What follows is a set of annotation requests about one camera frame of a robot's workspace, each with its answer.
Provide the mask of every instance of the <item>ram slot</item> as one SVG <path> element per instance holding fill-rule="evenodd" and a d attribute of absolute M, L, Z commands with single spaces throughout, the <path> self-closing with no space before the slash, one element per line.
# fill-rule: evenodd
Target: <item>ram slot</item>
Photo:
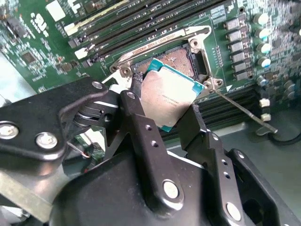
<path fill-rule="evenodd" d="M 123 0 L 119 3 L 116 3 L 113 6 L 110 6 L 101 12 L 97 12 L 96 14 L 85 17 L 84 19 L 81 19 L 79 21 L 76 21 L 74 23 L 71 23 L 64 27 L 66 33 L 68 36 L 71 36 L 75 33 L 78 33 L 80 31 L 85 31 L 96 24 L 100 23 L 102 19 L 106 20 L 114 20 L 116 17 L 118 17 L 121 14 L 130 15 L 132 13 L 132 9 L 136 7 L 144 7 L 144 2 L 147 0 L 136 0 L 136 1 L 130 1 L 130 0 Z"/>
<path fill-rule="evenodd" d="M 206 8 L 212 6 L 213 4 L 218 4 L 222 1 L 214 1 L 214 3 L 211 3 L 211 0 L 206 0 L 205 3 L 199 4 L 199 0 L 195 0 L 193 2 L 187 3 L 177 10 L 174 10 L 173 12 L 169 12 L 167 14 L 164 14 L 163 16 L 160 16 L 159 18 L 155 18 L 152 20 L 152 22 L 157 22 L 156 24 L 153 24 L 150 29 L 150 23 L 144 24 L 144 27 L 138 27 L 134 28 L 127 32 L 127 36 L 123 37 L 122 40 L 119 40 L 117 43 L 114 43 L 114 39 L 105 38 L 105 40 L 108 40 L 107 42 L 101 42 L 94 46 L 92 50 L 97 52 L 97 55 L 100 59 L 106 58 L 108 55 L 110 55 L 113 52 L 118 51 L 119 49 L 124 48 L 125 46 L 129 46 L 135 42 L 137 42 L 139 39 L 147 36 L 153 36 L 154 38 L 157 37 L 156 34 L 165 34 L 168 31 L 173 31 L 176 28 L 176 25 L 182 21 L 185 21 L 187 17 L 193 17 L 197 16 L 200 12 L 204 11 Z M 128 36 L 128 33 L 135 32 L 135 35 Z"/>
<path fill-rule="evenodd" d="M 119 31 L 123 32 L 128 29 L 131 29 L 133 27 L 136 27 L 140 24 L 145 23 L 148 20 L 151 20 L 152 18 L 166 13 L 173 8 L 178 7 L 179 5 L 188 2 L 183 0 L 161 0 L 157 3 L 154 3 L 152 5 L 148 5 L 146 9 L 139 11 L 138 13 L 126 17 L 122 20 L 119 20 L 115 23 L 112 23 L 111 21 L 106 21 L 102 24 L 101 28 L 93 28 L 89 31 L 86 31 L 85 33 L 82 33 L 79 37 L 74 38 L 69 42 L 70 46 L 72 48 L 79 46 L 80 44 L 84 43 L 91 43 L 95 39 L 99 38 L 100 36 L 103 36 L 104 33 L 113 32 L 113 31 Z"/>

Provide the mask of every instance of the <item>cable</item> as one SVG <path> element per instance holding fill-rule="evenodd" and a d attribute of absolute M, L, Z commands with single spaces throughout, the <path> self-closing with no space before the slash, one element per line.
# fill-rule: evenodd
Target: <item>cable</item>
<path fill-rule="evenodd" d="M 277 146 L 286 146 L 286 145 L 293 145 L 298 143 L 299 141 L 301 141 L 301 133 L 296 136 L 295 138 L 291 139 L 291 140 L 277 140 L 274 137 L 274 134 L 269 133 L 268 134 L 268 139 L 275 145 Z"/>

